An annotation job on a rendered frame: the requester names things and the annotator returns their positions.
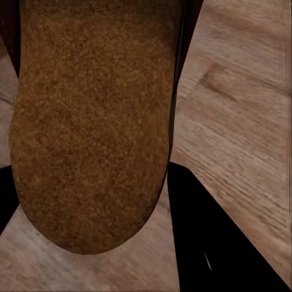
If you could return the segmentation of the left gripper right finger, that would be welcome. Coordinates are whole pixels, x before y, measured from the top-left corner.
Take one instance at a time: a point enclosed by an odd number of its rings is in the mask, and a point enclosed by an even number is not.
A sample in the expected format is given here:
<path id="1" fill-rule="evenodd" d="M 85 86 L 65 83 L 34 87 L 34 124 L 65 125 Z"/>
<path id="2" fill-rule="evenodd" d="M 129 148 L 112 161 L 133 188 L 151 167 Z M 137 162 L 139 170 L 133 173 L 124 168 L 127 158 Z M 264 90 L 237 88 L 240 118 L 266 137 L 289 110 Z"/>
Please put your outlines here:
<path id="1" fill-rule="evenodd" d="M 181 292 L 292 292 L 190 169 L 167 186 Z"/>

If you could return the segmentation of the sandal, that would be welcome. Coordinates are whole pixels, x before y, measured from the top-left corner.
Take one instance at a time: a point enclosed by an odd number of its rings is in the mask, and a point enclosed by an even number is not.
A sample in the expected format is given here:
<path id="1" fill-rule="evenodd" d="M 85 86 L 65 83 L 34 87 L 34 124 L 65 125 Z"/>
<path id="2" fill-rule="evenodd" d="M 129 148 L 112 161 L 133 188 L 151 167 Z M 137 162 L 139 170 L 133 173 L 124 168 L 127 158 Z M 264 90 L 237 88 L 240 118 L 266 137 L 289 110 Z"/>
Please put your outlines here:
<path id="1" fill-rule="evenodd" d="M 110 251 L 150 218 L 203 0 L 0 0 L 18 76 L 12 175 L 27 219 L 73 253 Z"/>

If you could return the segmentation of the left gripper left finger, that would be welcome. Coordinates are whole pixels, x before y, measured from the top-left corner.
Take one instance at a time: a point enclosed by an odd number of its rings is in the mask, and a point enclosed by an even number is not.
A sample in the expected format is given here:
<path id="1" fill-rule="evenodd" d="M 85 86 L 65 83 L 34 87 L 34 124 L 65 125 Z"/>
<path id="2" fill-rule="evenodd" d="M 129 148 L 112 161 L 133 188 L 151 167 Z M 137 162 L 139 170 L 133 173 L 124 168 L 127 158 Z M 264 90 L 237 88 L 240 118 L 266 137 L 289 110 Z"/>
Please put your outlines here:
<path id="1" fill-rule="evenodd" d="M 0 169 L 0 234 L 2 234 L 19 204 L 12 166 L 10 165 Z"/>

